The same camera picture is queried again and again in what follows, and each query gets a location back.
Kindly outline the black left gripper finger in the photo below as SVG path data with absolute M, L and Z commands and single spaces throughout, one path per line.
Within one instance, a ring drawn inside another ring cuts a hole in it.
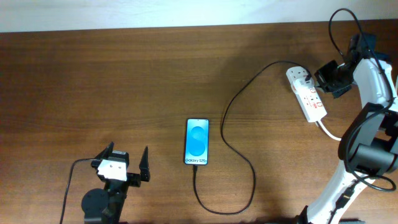
M 141 161 L 139 164 L 140 176 L 142 181 L 150 181 L 150 170 L 149 170 L 149 148 L 145 147 Z
M 113 152 L 114 143 L 110 142 L 108 146 L 105 147 L 103 151 L 101 151 L 97 156 L 95 156 L 96 160 L 107 159 L 109 155 Z

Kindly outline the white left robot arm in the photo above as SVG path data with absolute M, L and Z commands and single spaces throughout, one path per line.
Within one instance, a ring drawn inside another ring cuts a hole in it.
M 127 192 L 130 187 L 140 187 L 142 182 L 150 181 L 149 149 L 146 147 L 139 163 L 140 173 L 130 173 L 129 154 L 115 151 L 111 142 L 91 162 L 102 189 L 89 190 L 81 201 L 84 212 L 83 221 L 94 224 L 119 223 Z

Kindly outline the blue Galaxy smartphone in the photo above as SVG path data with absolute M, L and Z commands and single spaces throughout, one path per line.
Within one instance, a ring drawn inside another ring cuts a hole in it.
M 208 164 L 209 120 L 187 119 L 184 163 L 193 166 Z

